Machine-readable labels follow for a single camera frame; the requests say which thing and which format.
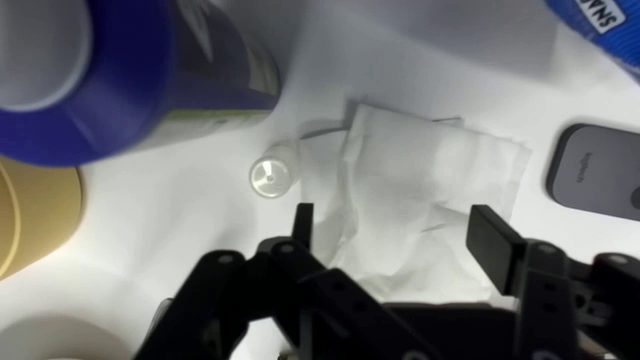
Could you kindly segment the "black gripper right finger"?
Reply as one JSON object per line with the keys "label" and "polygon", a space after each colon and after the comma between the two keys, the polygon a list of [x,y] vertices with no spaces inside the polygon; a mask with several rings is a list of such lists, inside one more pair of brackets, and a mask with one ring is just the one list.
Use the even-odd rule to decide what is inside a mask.
{"label": "black gripper right finger", "polygon": [[582,360],[582,335],[616,360],[640,360],[638,258],[600,252],[578,262],[523,238],[486,205],[469,209],[465,249],[494,289],[517,301],[515,360]]}

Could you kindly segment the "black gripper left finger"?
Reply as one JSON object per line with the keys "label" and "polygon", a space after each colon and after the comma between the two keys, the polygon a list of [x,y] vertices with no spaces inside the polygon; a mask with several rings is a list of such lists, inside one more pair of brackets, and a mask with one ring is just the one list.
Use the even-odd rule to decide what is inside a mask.
{"label": "black gripper left finger", "polygon": [[270,319],[300,360],[440,360],[392,310],[310,252],[313,209],[253,257],[204,254],[149,329],[133,360],[229,360],[255,321]]}

